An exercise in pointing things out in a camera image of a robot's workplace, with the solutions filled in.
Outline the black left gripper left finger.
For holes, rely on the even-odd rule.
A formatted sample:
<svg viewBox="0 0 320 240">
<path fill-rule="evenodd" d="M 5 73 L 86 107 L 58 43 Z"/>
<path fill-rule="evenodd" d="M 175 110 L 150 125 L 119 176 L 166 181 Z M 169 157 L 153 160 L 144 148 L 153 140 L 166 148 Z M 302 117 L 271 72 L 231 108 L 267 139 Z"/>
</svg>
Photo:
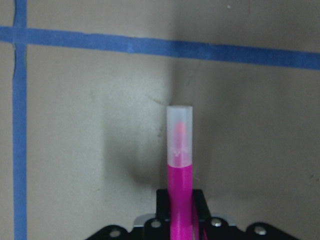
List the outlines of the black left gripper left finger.
<svg viewBox="0 0 320 240">
<path fill-rule="evenodd" d="M 171 220 L 171 205 L 168 190 L 157 189 L 156 190 L 156 212 L 157 219 L 170 222 Z"/>
</svg>

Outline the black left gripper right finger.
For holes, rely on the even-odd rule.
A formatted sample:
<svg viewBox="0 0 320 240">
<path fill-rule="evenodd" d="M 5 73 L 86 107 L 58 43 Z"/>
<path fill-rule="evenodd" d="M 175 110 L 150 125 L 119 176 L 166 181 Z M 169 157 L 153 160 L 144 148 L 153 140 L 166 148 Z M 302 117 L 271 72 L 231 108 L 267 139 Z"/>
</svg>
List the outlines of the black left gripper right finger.
<svg viewBox="0 0 320 240">
<path fill-rule="evenodd" d="M 204 193 L 201 189 L 192 190 L 192 221 L 205 222 L 211 217 Z"/>
</svg>

